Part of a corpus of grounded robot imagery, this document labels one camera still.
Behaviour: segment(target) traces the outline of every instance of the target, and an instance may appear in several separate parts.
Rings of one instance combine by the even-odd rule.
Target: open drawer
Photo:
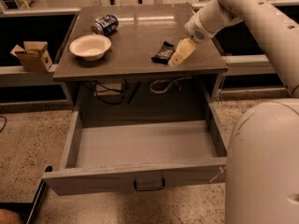
[[[43,179],[58,195],[209,183],[226,164],[226,147],[199,77],[179,83],[165,94],[148,82],[135,93],[129,83],[120,105],[82,85],[61,170]]]

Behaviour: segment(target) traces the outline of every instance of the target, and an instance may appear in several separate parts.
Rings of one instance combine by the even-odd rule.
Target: drawer handle
[[[162,190],[163,188],[165,188],[165,179],[162,179],[162,185],[160,187],[155,187],[155,188],[147,188],[147,189],[140,189],[137,186],[137,182],[134,181],[134,189],[136,191],[152,191],[152,190]]]

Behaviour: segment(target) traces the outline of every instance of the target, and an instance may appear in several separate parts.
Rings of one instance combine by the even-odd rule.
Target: desk
[[[109,37],[112,47],[104,59],[86,62],[71,54],[69,44],[90,34],[95,18],[109,13],[119,18],[120,26]],[[225,62],[212,43],[197,46],[176,68],[151,61],[164,41],[176,45],[186,37],[183,27],[191,15],[188,4],[80,11],[54,79],[126,78],[131,88],[136,80],[143,85],[130,104],[120,105],[104,104],[81,86],[61,170],[43,176],[57,194],[156,190],[214,180],[225,165],[226,145],[210,98],[227,69]],[[148,89],[148,79],[182,76],[193,79],[182,82],[181,91],[159,95]],[[222,182],[224,175],[215,180]]]

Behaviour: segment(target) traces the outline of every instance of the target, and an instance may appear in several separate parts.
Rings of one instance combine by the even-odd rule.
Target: beige floor
[[[287,96],[284,90],[226,91],[222,102],[214,105],[229,137],[246,110],[268,99]],[[7,126],[0,133],[1,202],[31,202],[45,168],[52,165],[58,170],[72,115],[66,108],[47,104],[2,106]],[[220,224],[224,223],[224,202],[224,184],[67,197],[49,189],[35,223]]]

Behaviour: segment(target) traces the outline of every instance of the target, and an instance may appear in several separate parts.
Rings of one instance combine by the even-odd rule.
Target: soda can
[[[92,30],[98,35],[110,35],[119,26],[119,20],[114,15],[108,14],[103,18],[98,18],[92,25]]]

